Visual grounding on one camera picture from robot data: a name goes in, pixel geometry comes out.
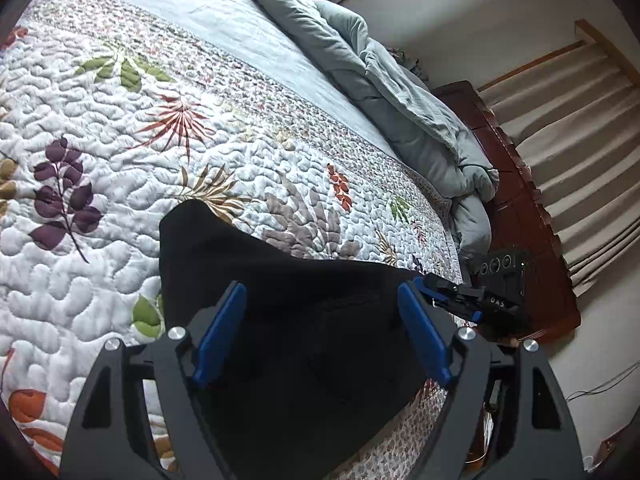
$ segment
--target wooden headboard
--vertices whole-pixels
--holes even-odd
[[[485,204],[492,231],[490,250],[516,245],[529,253],[526,309],[533,332],[522,336],[549,342],[571,332],[580,325],[580,312],[560,240],[551,230],[551,218],[539,202],[541,193],[533,184],[529,168],[469,81],[441,86],[432,92],[473,131],[500,173],[498,191]]]

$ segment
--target white wall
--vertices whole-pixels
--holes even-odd
[[[601,28],[628,57],[640,46],[610,0],[345,0],[372,37],[418,57],[430,86],[480,86],[575,41],[574,21]]]
[[[640,71],[640,44],[612,0],[578,0],[585,18],[618,47]]]
[[[591,390],[640,360],[640,244],[578,298],[582,324],[551,351],[564,396]],[[569,403],[584,456],[629,423],[640,404],[640,370],[608,392]]]

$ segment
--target black cloth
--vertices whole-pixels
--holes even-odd
[[[184,202],[160,223],[166,326],[187,325],[231,280],[246,315],[203,401],[239,480],[319,480],[395,416],[426,380],[398,314],[416,272],[302,260]]]

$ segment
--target silver bolt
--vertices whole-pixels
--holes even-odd
[[[107,342],[104,344],[104,349],[109,352],[113,350],[117,350],[120,347],[120,340],[116,337],[112,337],[111,339],[107,339]]]
[[[524,346],[527,352],[536,352],[538,348],[540,348],[540,345],[535,339],[525,339],[522,346]]]
[[[463,326],[458,329],[458,337],[464,341],[471,341],[476,338],[476,331],[468,326]]]
[[[174,341],[178,341],[182,339],[186,335],[187,331],[181,326],[174,326],[169,329],[167,335],[169,339],[173,339]]]

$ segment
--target quilted bedspread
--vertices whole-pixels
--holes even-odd
[[[461,281],[449,202],[320,108],[117,0],[34,0],[0,52],[0,392],[54,472],[107,338],[165,330],[159,222],[198,199],[301,258]],[[175,468],[153,383],[162,464]],[[336,478],[402,478],[444,393],[416,397]]]

